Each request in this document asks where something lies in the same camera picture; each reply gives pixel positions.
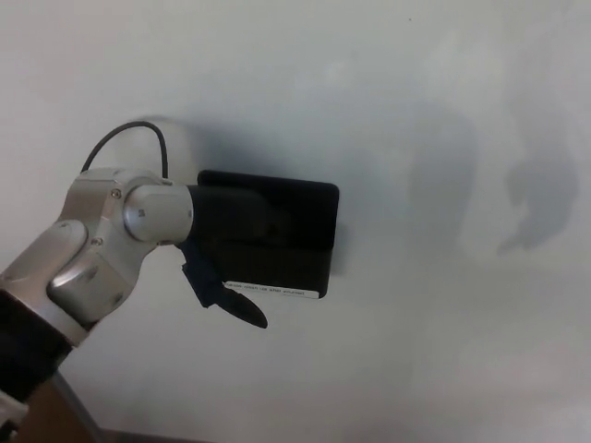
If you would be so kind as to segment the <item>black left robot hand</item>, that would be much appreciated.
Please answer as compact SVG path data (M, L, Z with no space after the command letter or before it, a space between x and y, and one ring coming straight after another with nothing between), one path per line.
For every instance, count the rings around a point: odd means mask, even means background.
M217 305L266 329L268 319L261 309L225 283L261 276L264 252L289 245L294 218L250 189L190 186L188 190L194 210L192 227L176 247L186 260L182 271L190 287L203 307Z

